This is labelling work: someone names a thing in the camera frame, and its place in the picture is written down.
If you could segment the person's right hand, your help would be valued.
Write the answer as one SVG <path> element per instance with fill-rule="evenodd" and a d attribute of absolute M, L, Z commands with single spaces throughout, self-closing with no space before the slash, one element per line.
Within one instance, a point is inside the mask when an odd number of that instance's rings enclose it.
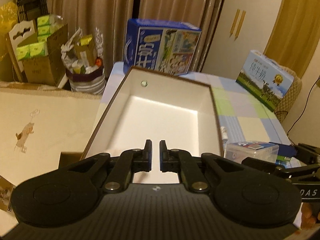
<path fill-rule="evenodd" d="M 319 220 L 319 213 L 317 215 L 313 214 L 311 203 L 303 203 L 301 212 L 302 218 L 300 228 L 303 230 L 313 228 Z"/>

